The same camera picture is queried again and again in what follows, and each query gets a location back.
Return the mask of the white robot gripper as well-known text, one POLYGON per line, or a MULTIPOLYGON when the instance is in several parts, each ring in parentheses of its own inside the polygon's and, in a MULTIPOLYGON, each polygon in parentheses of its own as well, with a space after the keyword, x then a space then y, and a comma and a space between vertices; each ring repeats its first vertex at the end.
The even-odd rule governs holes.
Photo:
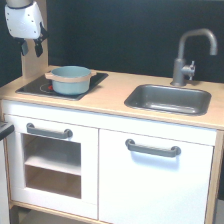
POLYGON ((6 0, 5 19, 9 34, 17 39, 23 56, 28 53, 26 39, 34 40, 35 53, 43 53, 42 42, 48 37, 38 3, 35 0, 6 0))

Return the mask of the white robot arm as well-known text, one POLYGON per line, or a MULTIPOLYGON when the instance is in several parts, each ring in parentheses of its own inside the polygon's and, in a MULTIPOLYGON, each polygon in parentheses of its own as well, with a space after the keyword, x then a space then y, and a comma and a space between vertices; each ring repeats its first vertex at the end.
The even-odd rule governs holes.
POLYGON ((23 56, 28 53, 27 40, 35 43, 35 53, 43 53, 42 42, 48 37, 40 8, 35 0, 6 0, 5 19, 9 34, 18 42, 23 56))

